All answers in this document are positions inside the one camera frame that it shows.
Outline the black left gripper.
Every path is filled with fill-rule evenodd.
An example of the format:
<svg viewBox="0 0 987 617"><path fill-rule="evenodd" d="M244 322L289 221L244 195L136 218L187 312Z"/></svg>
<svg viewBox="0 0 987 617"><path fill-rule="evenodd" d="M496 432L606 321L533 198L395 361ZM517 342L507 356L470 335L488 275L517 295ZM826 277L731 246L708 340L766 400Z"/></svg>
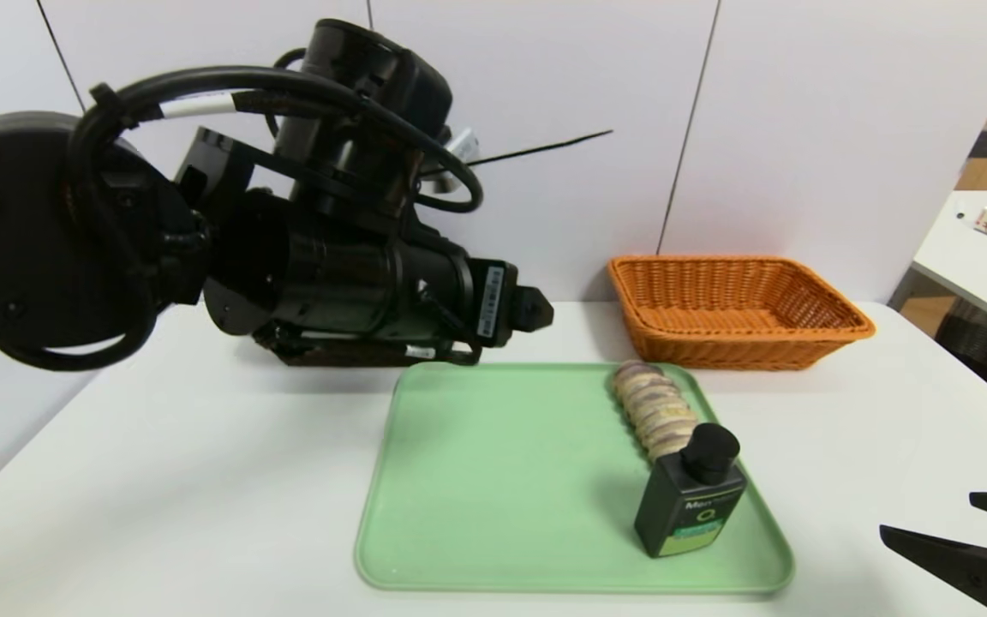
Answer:
<svg viewBox="0 0 987 617"><path fill-rule="evenodd" d="M479 259L449 242L434 247L400 243L398 257L404 339L471 339L494 348L508 343L511 328L536 332L553 324L553 305L541 290L514 289L517 269L509 262ZM510 297L509 326L504 313Z"/></svg>

